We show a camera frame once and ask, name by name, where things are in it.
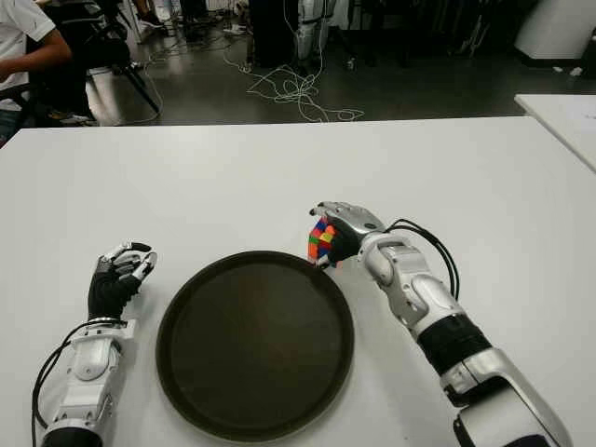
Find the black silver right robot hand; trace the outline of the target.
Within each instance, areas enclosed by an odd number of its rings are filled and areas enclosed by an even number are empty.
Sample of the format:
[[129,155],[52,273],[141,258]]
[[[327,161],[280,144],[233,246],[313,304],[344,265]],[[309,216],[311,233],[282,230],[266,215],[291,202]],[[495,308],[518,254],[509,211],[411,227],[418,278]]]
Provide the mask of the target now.
[[319,202],[309,214],[318,221],[308,236],[307,257],[322,269],[356,255],[365,237],[386,231],[369,210],[346,202]]

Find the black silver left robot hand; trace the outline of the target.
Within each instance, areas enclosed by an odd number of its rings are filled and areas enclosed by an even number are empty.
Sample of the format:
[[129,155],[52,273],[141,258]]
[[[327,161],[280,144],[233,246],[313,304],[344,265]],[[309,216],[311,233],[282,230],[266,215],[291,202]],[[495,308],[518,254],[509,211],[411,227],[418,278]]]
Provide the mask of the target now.
[[98,258],[88,289],[88,319],[116,318],[155,269],[157,254],[141,242],[127,241]]

